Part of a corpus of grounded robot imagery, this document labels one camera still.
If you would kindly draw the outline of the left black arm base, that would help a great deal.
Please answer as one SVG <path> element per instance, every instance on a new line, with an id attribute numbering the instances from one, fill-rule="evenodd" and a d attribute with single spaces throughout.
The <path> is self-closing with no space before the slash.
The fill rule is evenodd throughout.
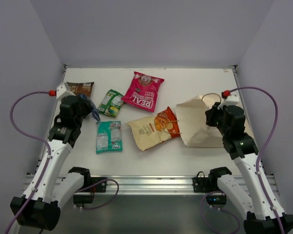
<path id="1" fill-rule="evenodd" d="M 88 192 L 88 193 L 105 193 L 106 192 L 106 181 L 105 179 L 107 179 L 106 177 L 99 177 L 99 176 L 95 176 L 95 177 L 91 177 L 90 181 L 86 183 L 86 185 L 84 186 L 84 188 L 89 187 L 90 185 L 96 184 L 98 183 L 98 185 L 89 188 L 87 190 L 84 190 L 84 192 Z"/>

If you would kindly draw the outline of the green snack packet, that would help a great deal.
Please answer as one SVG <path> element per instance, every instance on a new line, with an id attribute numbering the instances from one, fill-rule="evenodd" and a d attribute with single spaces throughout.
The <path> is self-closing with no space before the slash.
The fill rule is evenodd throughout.
<path id="1" fill-rule="evenodd" d="M 100 114 L 116 117 L 123 105 L 123 95 L 116 90 L 110 89 L 98 107 Z"/>

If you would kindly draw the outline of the yellow snack packet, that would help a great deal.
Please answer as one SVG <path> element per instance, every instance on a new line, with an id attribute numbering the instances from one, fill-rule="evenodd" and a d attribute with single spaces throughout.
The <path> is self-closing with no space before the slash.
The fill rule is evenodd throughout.
<path id="1" fill-rule="evenodd" d="M 126 123 L 131 128 L 135 143 L 141 151 L 181 136 L 178 120 L 170 107 L 156 115 Z"/>

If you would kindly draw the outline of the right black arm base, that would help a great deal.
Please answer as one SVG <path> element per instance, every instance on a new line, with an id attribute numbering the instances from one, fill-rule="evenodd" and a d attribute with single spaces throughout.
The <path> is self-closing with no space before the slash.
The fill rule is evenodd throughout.
<path id="1" fill-rule="evenodd" d="M 216 177 L 213 174 L 205 175 L 203 171 L 199 171 L 192 178 L 192 186 L 195 193 L 210 193 L 219 190 Z"/>

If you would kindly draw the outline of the blue potato chips packet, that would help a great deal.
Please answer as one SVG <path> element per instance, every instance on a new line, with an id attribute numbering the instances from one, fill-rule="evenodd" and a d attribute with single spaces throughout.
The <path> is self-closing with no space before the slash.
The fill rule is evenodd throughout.
<path id="1" fill-rule="evenodd" d="M 101 121 L 101 118 L 100 118 L 100 115 L 99 115 L 99 111 L 96 107 L 96 105 L 93 103 L 93 101 L 85 94 L 78 94 L 78 97 L 84 99 L 84 100 L 87 100 L 90 105 L 91 105 L 91 116 L 96 119 L 97 122 L 100 122 Z"/>

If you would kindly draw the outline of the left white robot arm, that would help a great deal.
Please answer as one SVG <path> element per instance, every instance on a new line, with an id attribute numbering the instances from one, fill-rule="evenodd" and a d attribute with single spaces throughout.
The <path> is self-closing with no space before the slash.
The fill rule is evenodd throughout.
<path id="1" fill-rule="evenodd" d="M 91 113 L 91 101 L 79 96 L 61 99 L 60 112 L 54 119 L 49 136 L 44 143 L 46 152 L 27 189 L 20 197 L 13 197 L 10 208 L 13 221 L 21 226 L 53 230 L 60 218 L 61 209 L 79 189 L 87 191 L 92 185 L 90 172 L 77 168 L 56 185 L 59 173 L 67 156 L 81 134 L 82 122 Z"/>

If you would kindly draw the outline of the teal snack packet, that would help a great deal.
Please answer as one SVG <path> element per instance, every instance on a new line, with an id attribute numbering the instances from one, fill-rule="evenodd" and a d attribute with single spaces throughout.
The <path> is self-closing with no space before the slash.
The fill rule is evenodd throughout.
<path id="1" fill-rule="evenodd" d="M 96 154 L 122 152 L 123 142 L 120 121 L 100 121 L 97 123 Z"/>

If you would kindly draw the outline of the red snack packet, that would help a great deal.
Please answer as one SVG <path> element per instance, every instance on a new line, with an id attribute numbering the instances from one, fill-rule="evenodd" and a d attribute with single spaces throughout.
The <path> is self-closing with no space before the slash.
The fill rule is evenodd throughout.
<path id="1" fill-rule="evenodd" d="M 163 78 L 153 77 L 135 71 L 131 84 L 121 100 L 142 110 L 154 112 L 158 92 L 164 81 Z"/>

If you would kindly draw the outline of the beige paper bag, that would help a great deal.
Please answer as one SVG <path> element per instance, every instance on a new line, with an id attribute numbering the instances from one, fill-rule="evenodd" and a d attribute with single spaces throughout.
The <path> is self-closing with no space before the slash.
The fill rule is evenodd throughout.
<path id="1" fill-rule="evenodd" d="M 193 148 L 227 148 L 234 142 L 243 148 L 254 145 L 253 133 L 248 121 L 245 121 L 245 135 L 222 136 L 216 127 L 206 125 L 205 111 L 214 104 L 218 107 L 221 102 L 216 101 L 214 94 L 198 95 L 175 107 L 181 139 L 188 147 Z"/>

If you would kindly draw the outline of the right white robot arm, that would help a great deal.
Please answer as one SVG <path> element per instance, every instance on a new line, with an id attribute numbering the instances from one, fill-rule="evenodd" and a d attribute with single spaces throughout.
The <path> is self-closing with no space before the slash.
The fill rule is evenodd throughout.
<path id="1" fill-rule="evenodd" d="M 293 229 L 293 215 L 285 213 L 257 160 L 258 148 L 245 131 L 244 110 L 216 102 L 205 115 L 206 124 L 216 127 L 222 135 L 224 148 L 239 169 L 248 190 L 244 191 L 234 182 L 226 167 L 210 171 L 209 188 L 226 194 L 241 214 L 247 234 L 289 233 Z"/>

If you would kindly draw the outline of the brown candy packet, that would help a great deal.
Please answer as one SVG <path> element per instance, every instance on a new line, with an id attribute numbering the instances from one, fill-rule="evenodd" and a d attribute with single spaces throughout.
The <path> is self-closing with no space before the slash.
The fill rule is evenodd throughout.
<path id="1" fill-rule="evenodd" d="M 67 84 L 71 92 L 74 93 L 75 95 L 83 94 L 89 98 L 91 97 L 94 82 L 86 82 L 86 83 L 68 82 Z"/>

